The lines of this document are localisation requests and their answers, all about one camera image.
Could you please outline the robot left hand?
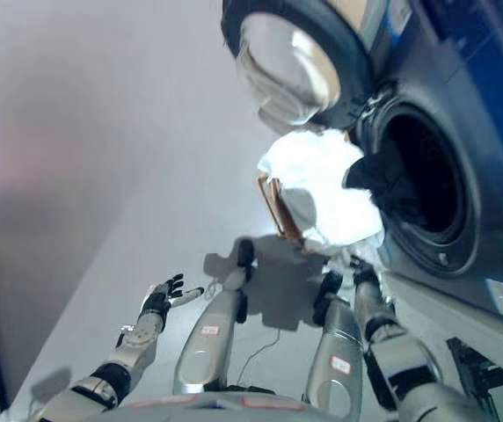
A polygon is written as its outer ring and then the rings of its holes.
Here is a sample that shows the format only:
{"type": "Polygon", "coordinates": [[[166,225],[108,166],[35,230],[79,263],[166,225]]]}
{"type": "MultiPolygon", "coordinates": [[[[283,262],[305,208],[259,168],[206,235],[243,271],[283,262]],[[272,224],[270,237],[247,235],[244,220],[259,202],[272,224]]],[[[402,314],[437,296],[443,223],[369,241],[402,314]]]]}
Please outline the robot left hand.
{"type": "Polygon", "coordinates": [[[154,313],[164,317],[171,308],[192,302],[205,293],[203,287],[184,290],[184,285],[184,274],[178,273],[162,284],[151,286],[142,301],[140,315],[154,313]]]}

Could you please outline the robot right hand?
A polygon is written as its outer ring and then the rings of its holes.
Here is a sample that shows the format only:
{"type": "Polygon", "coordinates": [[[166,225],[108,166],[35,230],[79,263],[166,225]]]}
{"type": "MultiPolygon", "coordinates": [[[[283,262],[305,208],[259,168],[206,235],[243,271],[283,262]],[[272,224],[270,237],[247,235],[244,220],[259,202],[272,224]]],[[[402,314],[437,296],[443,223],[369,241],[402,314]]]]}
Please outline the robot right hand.
{"type": "Polygon", "coordinates": [[[369,262],[352,255],[349,266],[354,270],[353,281],[356,287],[362,283],[370,283],[377,287],[380,286],[375,269],[369,262]]]}

